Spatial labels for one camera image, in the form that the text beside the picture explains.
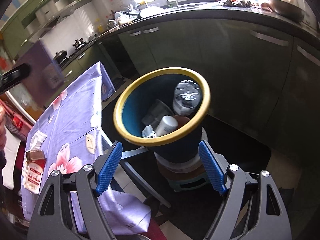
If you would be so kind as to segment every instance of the white plastic container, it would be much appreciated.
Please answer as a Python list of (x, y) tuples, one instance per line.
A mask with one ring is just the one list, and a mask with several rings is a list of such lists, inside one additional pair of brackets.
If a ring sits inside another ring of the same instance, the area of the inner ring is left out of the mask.
[(159, 137), (159, 136), (169, 134), (174, 130), (176, 130), (177, 127), (178, 127), (178, 121), (172, 116), (165, 115), (164, 117), (162, 117), (156, 129), (156, 135), (157, 137)]

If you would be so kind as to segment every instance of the blue trash can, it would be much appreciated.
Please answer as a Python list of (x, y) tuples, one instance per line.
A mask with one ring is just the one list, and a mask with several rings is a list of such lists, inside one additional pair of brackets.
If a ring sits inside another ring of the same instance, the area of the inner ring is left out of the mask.
[[(202, 91), (202, 100), (191, 120), (176, 131), (157, 138), (143, 138), (145, 128), (141, 119), (156, 99), (172, 108), (176, 85), (182, 80), (193, 80)], [(180, 67), (155, 70), (140, 77), (119, 97), (113, 121), (119, 134), (127, 141), (145, 146), (173, 163), (191, 160), (198, 152), (201, 141), (201, 122), (210, 105), (210, 88), (199, 73)]]

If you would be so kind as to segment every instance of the purple tablecloth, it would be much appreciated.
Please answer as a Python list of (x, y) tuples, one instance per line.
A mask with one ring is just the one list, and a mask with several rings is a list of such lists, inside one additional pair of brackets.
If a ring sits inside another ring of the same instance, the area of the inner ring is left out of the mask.
[[(108, 98), (114, 92), (108, 75), (105, 75), (107, 73), (100, 62), (93, 65), (53, 101), (30, 131), (26, 150), (30, 149), (30, 143), (33, 141), (31, 139), (35, 139), (39, 132), (47, 135), (40, 146), (47, 158), (40, 190), (51, 171), (57, 169), (62, 174), (76, 172), (83, 165), (92, 164), (99, 155), (103, 154), (101, 87), (103, 98)], [(30, 220), (38, 195), (31, 193), (23, 186), (21, 186), (21, 195), (24, 216)], [(76, 193), (71, 193), (71, 200), (78, 230), (84, 232), (85, 227)], [(120, 195), (119, 192), (109, 189), (99, 197), (99, 201), (116, 235), (135, 234), (148, 230), (150, 208), (132, 195), (126, 193)]]

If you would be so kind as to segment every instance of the plastic bottle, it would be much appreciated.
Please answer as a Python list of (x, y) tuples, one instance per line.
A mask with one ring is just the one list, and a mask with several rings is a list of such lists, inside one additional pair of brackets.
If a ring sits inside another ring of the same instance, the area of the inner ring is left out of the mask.
[(201, 100), (201, 89), (191, 80), (181, 81), (174, 89), (173, 110), (177, 115), (188, 116)]

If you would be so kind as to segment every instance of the metal handle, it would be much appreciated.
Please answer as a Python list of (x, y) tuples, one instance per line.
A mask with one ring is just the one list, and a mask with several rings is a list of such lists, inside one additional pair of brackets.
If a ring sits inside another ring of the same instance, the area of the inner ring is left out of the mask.
[(22, 46), (23, 46), (23, 44), (25, 44), (27, 41), (28, 41), (28, 39), (26, 39), (26, 40), (21, 44), (21, 46), (20, 46), (20, 47), (22, 47)]
[(45, 0), (41, 0), (38, 4), (40, 4), (40, 3), (42, 3), (42, 2), (44, 2)]
[(306, 52), (303, 48), (301, 48), (300, 46), (297, 46), (297, 50), (303, 55), (305, 56), (308, 60), (310, 60), (311, 62), (313, 62), (314, 64), (316, 64), (317, 66), (320, 67), (320, 60), (317, 59), (316, 57), (312, 56), (310, 53)]
[(258, 39), (264, 40), (264, 41), (269, 41), (271, 43), (280, 45), (280, 46), (289, 46), (289, 42), (288, 41), (283, 41), (283, 40), (279, 40), (277, 38), (268, 36), (268, 35), (264, 35), (261, 33), (257, 33), (255, 31), (250, 31), (250, 34), (257, 37)]
[(144, 30), (143, 33), (152, 33), (152, 32), (156, 32), (156, 31), (159, 31), (158, 27), (150, 29), (150, 30)]
[(69, 73), (65, 76), (65, 78), (66, 78), (68, 75), (70, 75), (70, 74), (71, 74), (71, 72), (72, 72), (72, 70), (70, 70), (70, 71), (69, 71)]
[(81, 59), (84, 55), (85, 55), (85, 53), (84, 53), (84, 54), (82, 54), (78, 59)]
[(137, 35), (139, 35), (139, 34), (141, 34), (142, 32), (141, 31), (138, 31), (138, 32), (136, 32), (136, 33), (131, 33), (131, 34), (129, 34), (131, 37), (132, 36), (137, 36)]

